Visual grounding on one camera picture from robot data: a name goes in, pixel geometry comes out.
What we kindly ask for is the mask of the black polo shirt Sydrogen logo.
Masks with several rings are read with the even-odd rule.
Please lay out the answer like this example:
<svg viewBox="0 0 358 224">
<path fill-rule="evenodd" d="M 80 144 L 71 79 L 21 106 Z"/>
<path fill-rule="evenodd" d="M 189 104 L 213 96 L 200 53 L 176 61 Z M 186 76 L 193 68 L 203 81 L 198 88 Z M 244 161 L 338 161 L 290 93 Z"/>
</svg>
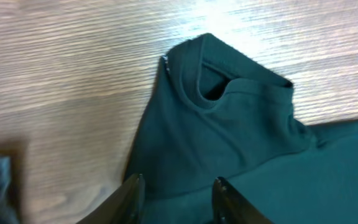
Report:
<svg viewBox="0 0 358 224">
<path fill-rule="evenodd" d="M 358 120 L 306 126 L 292 96 L 211 34 L 170 49 L 126 168 L 144 223 L 211 223 L 219 176 L 274 223 L 358 223 Z"/>
</svg>

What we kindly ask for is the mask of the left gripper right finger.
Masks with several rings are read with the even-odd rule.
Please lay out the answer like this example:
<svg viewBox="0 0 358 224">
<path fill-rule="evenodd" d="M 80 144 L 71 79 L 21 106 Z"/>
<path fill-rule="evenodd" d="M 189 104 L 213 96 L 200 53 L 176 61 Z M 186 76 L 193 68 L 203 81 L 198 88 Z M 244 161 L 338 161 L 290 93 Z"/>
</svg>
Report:
<svg viewBox="0 0 358 224">
<path fill-rule="evenodd" d="M 214 181 L 212 207 L 215 224 L 273 224 L 223 177 Z"/>
</svg>

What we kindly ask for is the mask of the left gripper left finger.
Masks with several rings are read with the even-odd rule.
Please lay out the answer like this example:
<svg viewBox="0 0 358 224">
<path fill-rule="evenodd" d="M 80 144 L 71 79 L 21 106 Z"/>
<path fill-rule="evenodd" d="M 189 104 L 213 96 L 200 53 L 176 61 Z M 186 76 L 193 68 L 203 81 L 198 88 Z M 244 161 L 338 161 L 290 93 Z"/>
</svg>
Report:
<svg viewBox="0 0 358 224">
<path fill-rule="evenodd" d="M 142 174 L 132 174 L 78 224 L 140 224 L 145 199 Z"/>
</svg>

